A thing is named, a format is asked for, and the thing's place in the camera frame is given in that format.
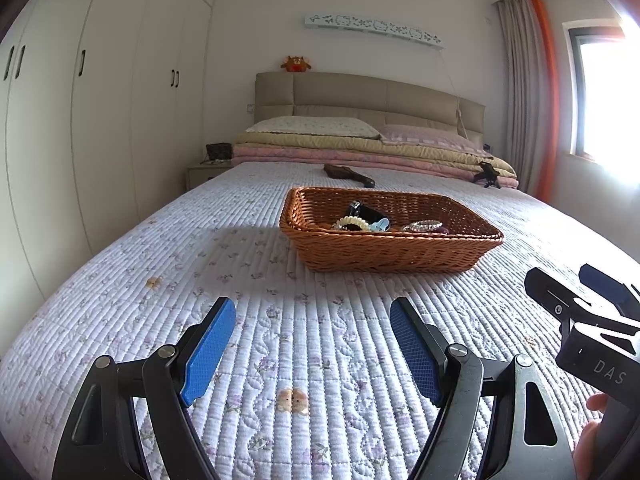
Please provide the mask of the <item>person's right hand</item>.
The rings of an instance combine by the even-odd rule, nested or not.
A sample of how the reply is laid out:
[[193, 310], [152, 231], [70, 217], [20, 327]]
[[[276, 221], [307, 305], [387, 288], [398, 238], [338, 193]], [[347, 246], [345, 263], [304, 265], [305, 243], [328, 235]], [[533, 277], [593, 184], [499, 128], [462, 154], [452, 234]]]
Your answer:
[[[586, 402], [589, 411], [604, 414], [608, 406], [608, 395], [596, 393]], [[596, 452], [596, 440], [600, 429], [600, 422], [592, 420], [582, 428], [579, 440], [574, 448], [573, 460], [577, 480], [587, 480], [590, 477], [594, 464], [594, 453]]]

